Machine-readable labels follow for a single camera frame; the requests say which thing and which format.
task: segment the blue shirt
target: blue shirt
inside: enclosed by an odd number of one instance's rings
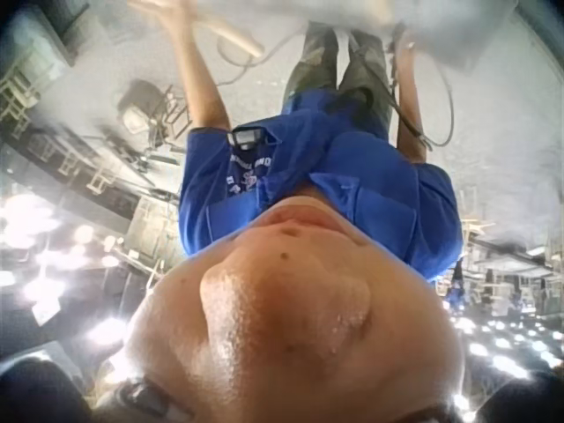
[[[462,250],[462,230],[448,175],[413,165],[377,125],[352,124],[350,109],[323,111],[327,96],[308,93],[286,113],[242,125],[263,139],[248,151],[227,132],[193,130],[179,224],[189,255],[245,227],[302,183],[310,182],[340,214],[425,278],[447,270]]]

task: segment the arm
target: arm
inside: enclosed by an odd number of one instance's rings
[[[195,128],[230,130],[231,125],[218,87],[205,65],[194,39],[197,19],[189,0],[130,0],[130,4],[156,17],[173,43],[184,94]]]
[[[418,130],[423,130],[417,86],[414,72],[415,52],[412,48],[403,48],[397,52],[397,82],[399,85],[399,107],[409,122]],[[404,122],[399,119],[397,129],[397,149],[411,163],[425,163],[427,161],[426,147],[409,131]]]

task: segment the chest pocket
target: chest pocket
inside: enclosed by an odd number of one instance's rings
[[[359,189],[355,226],[402,261],[412,244],[416,222],[413,208],[370,189]]]

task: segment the pants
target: pants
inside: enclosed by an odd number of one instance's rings
[[[294,95],[307,90],[325,89],[353,99],[367,101],[363,93],[372,95],[368,114],[390,130],[391,105],[382,90],[388,87],[386,59],[382,42],[373,35],[353,31],[349,40],[350,63],[341,84],[337,87],[338,41],[332,28],[311,23],[306,33],[301,59],[293,69],[284,94],[284,104]],[[359,47],[353,49],[353,42]]]

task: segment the person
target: person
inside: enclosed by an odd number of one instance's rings
[[[397,149],[386,141],[382,43],[352,33],[337,89],[336,36],[311,24],[285,112],[232,130],[190,4],[133,5],[166,28],[193,120],[179,213],[189,258],[124,345],[150,388],[123,395],[152,392],[160,414],[126,420],[109,401],[100,421],[112,407],[123,421],[457,421],[464,355],[426,282],[460,253],[456,201],[403,124]],[[401,107],[420,127],[413,60],[397,52]]]

